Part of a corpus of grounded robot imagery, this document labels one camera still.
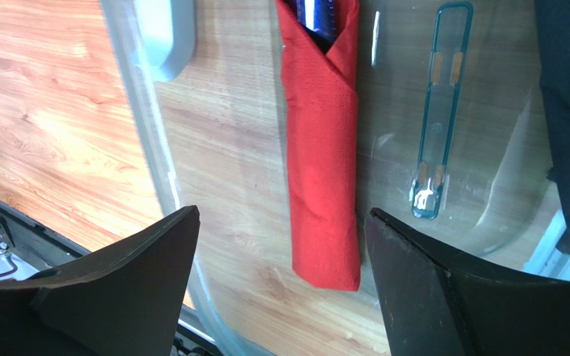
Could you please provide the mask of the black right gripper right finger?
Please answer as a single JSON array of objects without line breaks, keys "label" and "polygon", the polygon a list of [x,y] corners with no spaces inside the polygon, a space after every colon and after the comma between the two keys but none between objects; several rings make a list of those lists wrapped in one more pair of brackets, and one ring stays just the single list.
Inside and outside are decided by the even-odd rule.
[{"label": "black right gripper right finger", "polygon": [[380,208],[364,235],[393,355],[570,355],[570,281],[475,257]]}]

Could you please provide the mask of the red paper napkin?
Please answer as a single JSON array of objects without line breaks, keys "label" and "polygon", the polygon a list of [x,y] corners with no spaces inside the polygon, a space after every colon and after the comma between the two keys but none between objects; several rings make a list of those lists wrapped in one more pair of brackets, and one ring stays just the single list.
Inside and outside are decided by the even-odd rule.
[{"label": "red paper napkin", "polygon": [[356,71],[360,5],[338,1],[338,35],[322,51],[285,1],[276,9],[284,48],[286,172],[293,271],[320,289],[357,291]]}]

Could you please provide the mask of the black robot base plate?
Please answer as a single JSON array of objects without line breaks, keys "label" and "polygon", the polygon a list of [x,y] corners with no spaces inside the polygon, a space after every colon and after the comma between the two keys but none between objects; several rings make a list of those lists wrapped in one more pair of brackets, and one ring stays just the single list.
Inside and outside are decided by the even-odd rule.
[{"label": "black robot base plate", "polygon": [[[91,253],[0,202],[0,281],[26,280]],[[182,306],[169,355],[218,354],[196,314]]]}]

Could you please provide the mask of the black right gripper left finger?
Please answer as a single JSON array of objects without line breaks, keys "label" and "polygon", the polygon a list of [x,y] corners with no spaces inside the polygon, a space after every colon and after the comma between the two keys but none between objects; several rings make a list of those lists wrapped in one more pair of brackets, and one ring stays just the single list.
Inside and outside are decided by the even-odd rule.
[{"label": "black right gripper left finger", "polygon": [[200,229],[194,205],[22,281],[0,281],[0,355],[169,355]]}]

